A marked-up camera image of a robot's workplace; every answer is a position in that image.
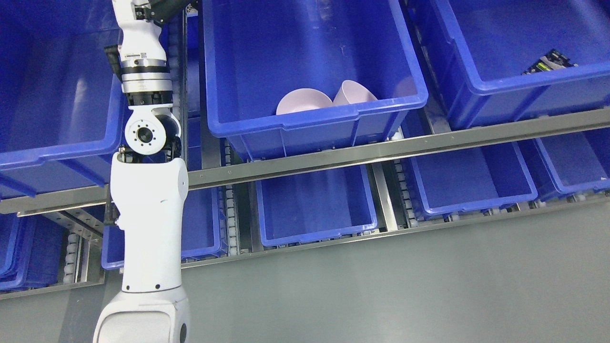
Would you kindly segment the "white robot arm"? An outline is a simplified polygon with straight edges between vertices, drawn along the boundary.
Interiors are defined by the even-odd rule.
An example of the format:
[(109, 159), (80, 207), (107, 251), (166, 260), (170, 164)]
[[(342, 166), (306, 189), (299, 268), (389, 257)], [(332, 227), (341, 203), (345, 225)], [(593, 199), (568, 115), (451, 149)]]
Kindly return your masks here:
[(163, 57), (104, 52), (132, 114), (112, 157), (110, 195), (124, 233), (122, 288), (101, 311), (94, 343), (186, 343), (191, 309), (182, 283), (183, 207), (189, 191), (181, 122)]

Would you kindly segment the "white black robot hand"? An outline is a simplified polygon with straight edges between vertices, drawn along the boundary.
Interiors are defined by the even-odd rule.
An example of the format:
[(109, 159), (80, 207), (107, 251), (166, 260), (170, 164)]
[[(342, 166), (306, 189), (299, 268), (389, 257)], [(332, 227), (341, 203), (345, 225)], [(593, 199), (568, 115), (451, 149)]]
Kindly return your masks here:
[(166, 52), (159, 41), (162, 27), (198, 0), (113, 0), (112, 6), (122, 42), (122, 61), (135, 59), (165, 60)]

